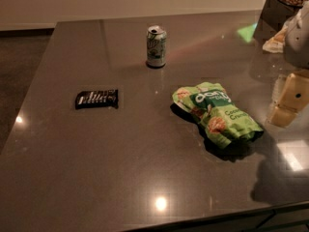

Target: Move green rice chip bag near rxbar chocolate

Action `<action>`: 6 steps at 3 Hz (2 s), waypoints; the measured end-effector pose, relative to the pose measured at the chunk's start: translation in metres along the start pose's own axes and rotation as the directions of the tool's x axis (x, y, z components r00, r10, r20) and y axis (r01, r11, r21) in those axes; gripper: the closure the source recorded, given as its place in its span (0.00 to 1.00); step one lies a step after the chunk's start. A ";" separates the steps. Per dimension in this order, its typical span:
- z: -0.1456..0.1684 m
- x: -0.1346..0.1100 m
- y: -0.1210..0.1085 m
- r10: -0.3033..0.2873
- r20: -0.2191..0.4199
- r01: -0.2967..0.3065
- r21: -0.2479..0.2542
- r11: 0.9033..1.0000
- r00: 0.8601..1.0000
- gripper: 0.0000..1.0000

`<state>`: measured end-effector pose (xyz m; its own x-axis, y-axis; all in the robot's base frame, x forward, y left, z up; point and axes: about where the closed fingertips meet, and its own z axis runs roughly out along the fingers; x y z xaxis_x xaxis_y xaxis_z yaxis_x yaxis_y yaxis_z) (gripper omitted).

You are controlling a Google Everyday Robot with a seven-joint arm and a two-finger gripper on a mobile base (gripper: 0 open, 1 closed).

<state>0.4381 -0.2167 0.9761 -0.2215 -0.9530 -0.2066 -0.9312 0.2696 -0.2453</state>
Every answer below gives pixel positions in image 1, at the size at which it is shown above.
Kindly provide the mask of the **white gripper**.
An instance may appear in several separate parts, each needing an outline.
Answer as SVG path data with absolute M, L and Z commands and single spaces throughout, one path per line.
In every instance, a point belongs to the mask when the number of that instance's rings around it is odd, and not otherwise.
M 284 44 L 285 60 L 291 65 L 309 69 L 309 1 L 290 20 Z M 285 128 L 309 104 L 309 72 L 280 74 L 272 92 L 268 121 Z

